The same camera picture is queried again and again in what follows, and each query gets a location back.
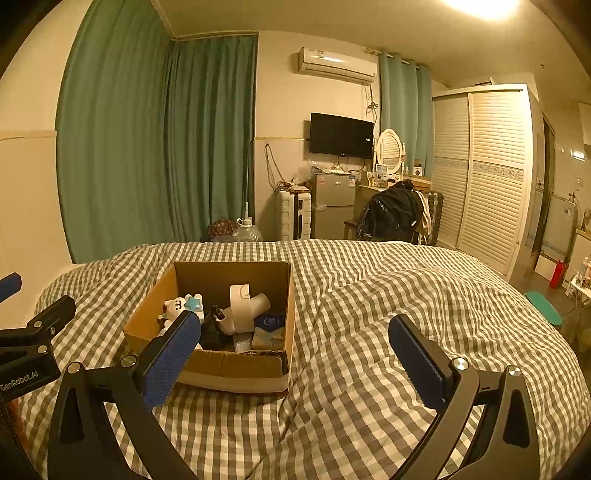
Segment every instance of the black backpack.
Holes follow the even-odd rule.
[[[412,242],[423,215],[423,203],[413,188],[413,183],[406,179],[371,197],[359,220],[358,239]]]

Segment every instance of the louvered door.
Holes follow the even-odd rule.
[[[527,135],[523,92],[469,94],[471,161],[457,248],[506,275],[524,205]]]
[[[436,99],[434,110],[431,188],[443,194],[438,240],[455,247],[462,224],[470,156],[468,96]]]

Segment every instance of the wall-mounted tv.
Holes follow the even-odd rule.
[[[372,158],[374,124],[345,116],[310,115],[310,152]]]

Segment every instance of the white suitcase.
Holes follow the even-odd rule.
[[[312,224],[312,195],[279,192],[277,209],[279,240],[309,240]]]

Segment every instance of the fire extinguisher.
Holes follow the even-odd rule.
[[[559,260],[556,264],[556,268],[554,269],[554,275],[552,275],[552,280],[550,280],[550,288],[558,288],[560,281],[564,275],[566,270],[566,263],[562,260]]]

